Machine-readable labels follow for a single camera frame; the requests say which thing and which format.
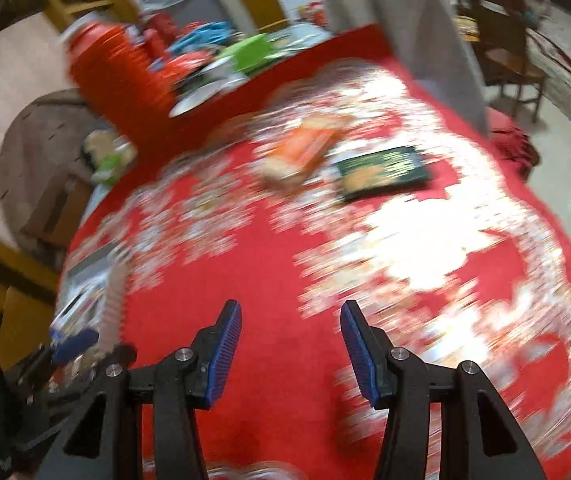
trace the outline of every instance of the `book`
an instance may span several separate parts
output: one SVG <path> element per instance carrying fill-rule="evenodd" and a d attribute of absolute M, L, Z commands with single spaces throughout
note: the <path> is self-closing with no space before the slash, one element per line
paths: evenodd
<path fill-rule="evenodd" d="M 421 155 L 412 146 L 400 146 L 339 160 L 344 200 L 420 186 L 430 179 Z"/>

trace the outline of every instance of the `chair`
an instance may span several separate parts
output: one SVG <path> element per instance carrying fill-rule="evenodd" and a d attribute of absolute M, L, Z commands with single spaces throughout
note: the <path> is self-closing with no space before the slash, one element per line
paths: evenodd
<path fill-rule="evenodd" d="M 59 276 L 0 241 L 0 366 L 48 340 Z"/>
<path fill-rule="evenodd" d="M 527 26 L 523 18 L 524 0 L 467 0 L 467 15 L 474 18 L 479 28 L 483 57 L 499 70 L 501 97 L 506 82 L 518 85 L 512 117 L 520 104 L 536 103 L 533 120 L 541 107 L 547 74 L 534 66 L 527 53 Z M 536 98 L 521 101 L 524 85 L 538 85 Z"/>
<path fill-rule="evenodd" d="M 83 218 L 92 190 L 92 186 L 67 170 L 55 173 L 22 231 L 55 250 L 66 250 Z"/>

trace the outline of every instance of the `wooden chair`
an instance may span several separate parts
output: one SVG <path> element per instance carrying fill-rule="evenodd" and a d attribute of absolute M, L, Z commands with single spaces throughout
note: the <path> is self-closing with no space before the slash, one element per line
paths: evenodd
<path fill-rule="evenodd" d="M 547 74 L 534 66 L 527 53 L 527 26 L 523 18 L 524 0 L 467 0 L 467 14 L 479 28 L 481 50 L 501 75 L 501 97 L 505 83 L 518 85 L 512 117 L 520 104 L 536 103 L 533 120 L 537 120 Z M 538 85 L 536 98 L 521 101 L 524 85 Z"/>
<path fill-rule="evenodd" d="M 0 366 L 48 341 L 59 276 L 0 242 Z"/>

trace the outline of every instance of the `wooden shelf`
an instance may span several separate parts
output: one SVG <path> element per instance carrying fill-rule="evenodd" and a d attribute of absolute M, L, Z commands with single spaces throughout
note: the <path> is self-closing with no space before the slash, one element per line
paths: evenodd
<path fill-rule="evenodd" d="M 107 7 L 112 5 L 114 4 L 111 0 L 98 0 L 96 2 L 68 5 L 65 10 L 70 14 L 79 14 L 81 12 L 90 12 L 91 10 L 107 9 Z"/>

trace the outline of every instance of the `table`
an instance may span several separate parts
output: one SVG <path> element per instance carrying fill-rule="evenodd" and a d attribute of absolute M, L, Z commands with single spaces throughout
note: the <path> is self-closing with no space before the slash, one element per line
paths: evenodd
<path fill-rule="evenodd" d="M 289 27 L 278 30 L 277 32 L 271 32 L 268 34 L 268 38 L 273 41 L 284 36 L 289 36 L 290 42 L 301 42 L 296 48 L 297 51 L 310 48 L 331 38 L 331 34 L 326 29 L 318 27 L 317 25 L 313 25 L 313 23 L 307 22 L 296 23 L 294 25 L 290 25 Z M 258 72 L 261 70 L 266 70 L 266 68 L 260 68 L 258 69 Z M 108 186 L 107 184 L 98 184 L 94 188 L 94 192 L 92 193 L 92 197 L 86 206 L 86 210 L 84 212 L 83 218 L 81 219 L 81 222 L 85 222 L 86 218 L 94 212 L 94 209 L 98 207 L 98 205 L 107 196 L 111 189 L 112 187 Z"/>
<path fill-rule="evenodd" d="M 429 187 L 346 205 L 327 164 L 295 198 L 263 189 L 258 165 L 287 124 L 340 100 L 360 126 L 334 155 L 415 145 Z M 165 139 L 121 180 L 66 263 L 109 240 L 130 247 L 121 335 L 137 366 L 188 344 L 228 298 L 240 301 L 226 390 L 198 414 L 211 477 L 372 477 L 385 414 L 360 397 L 338 332 L 337 310 L 353 298 L 425 361 L 479 362 L 548 478 L 567 478 L 571 242 L 489 142 L 411 81 L 375 27 L 317 45 L 215 104 L 186 116 L 189 138 Z M 439 422 L 435 409 L 430 478 Z"/>
<path fill-rule="evenodd" d="M 31 102 L 5 133 L 0 146 L 0 207 L 18 246 L 41 262 L 56 266 L 59 251 L 37 241 L 25 226 L 57 178 L 73 175 L 91 185 L 92 172 L 80 160 L 80 148 L 92 130 L 104 125 L 78 92 L 68 89 Z"/>

